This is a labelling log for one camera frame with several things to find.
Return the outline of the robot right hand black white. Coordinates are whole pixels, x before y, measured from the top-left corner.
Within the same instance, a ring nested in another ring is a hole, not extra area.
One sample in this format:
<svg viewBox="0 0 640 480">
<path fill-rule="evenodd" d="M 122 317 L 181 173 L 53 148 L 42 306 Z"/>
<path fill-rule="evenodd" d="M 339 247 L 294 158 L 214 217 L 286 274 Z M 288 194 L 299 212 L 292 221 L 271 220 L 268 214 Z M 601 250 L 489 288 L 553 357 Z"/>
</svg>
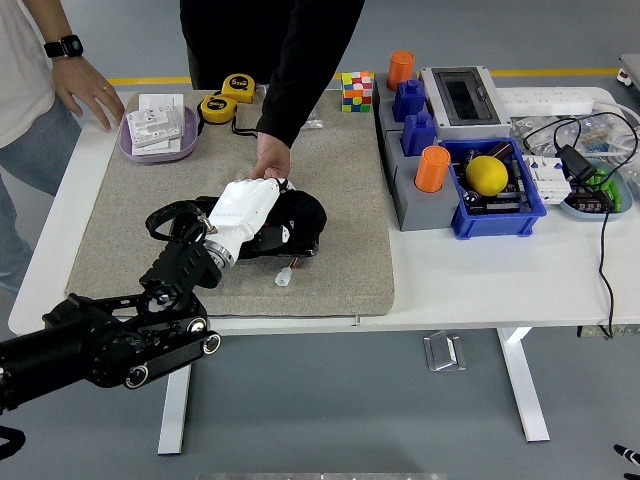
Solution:
<svg viewBox="0 0 640 480">
<path fill-rule="evenodd" d="M 615 444 L 613 449 L 618 455 L 625 458 L 634 466 L 640 466 L 640 455 L 638 452 L 620 444 Z M 638 473 L 624 473 L 623 478 L 626 480 L 640 480 L 640 475 Z"/>
</svg>

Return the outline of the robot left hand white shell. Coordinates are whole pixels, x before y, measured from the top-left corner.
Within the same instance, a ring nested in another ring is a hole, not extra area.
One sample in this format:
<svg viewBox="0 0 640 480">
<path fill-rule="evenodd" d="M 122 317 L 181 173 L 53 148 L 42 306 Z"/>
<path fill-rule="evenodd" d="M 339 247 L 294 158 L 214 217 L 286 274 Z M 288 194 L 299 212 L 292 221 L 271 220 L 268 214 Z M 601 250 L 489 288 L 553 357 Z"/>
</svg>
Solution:
<svg viewBox="0 0 640 480">
<path fill-rule="evenodd" d="M 285 179 L 244 179 L 230 182 L 208 215 L 215 229 L 207 239 L 237 258 L 243 243 L 264 225 L 281 191 L 290 190 Z"/>
</svg>

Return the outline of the person's left hand with ring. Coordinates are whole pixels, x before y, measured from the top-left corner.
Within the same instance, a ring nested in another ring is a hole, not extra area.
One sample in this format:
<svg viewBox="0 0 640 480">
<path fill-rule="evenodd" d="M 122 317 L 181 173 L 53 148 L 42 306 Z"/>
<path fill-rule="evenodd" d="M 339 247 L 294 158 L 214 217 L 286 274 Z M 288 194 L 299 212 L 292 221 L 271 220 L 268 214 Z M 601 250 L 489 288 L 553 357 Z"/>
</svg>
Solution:
<svg viewBox="0 0 640 480">
<path fill-rule="evenodd" d="M 125 107 L 114 87 L 84 57 L 52 60 L 52 80 L 64 105 L 77 117 L 83 116 L 82 102 L 106 131 L 118 125 Z"/>
</svg>

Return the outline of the person's left hand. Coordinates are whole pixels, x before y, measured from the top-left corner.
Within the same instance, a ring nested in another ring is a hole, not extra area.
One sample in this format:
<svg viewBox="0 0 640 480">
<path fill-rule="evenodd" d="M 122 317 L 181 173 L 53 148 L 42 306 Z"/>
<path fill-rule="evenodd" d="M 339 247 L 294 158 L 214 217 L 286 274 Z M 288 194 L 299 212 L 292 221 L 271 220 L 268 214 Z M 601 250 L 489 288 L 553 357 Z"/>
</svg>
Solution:
<svg viewBox="0 0 640 480">
<path fill-rule="evenodd" d="M 288 178 L 291 169 L 290 148 L 281 140 L 259 132 L 257 134 L 257 162 L 251 179 Z"/>
</svg>

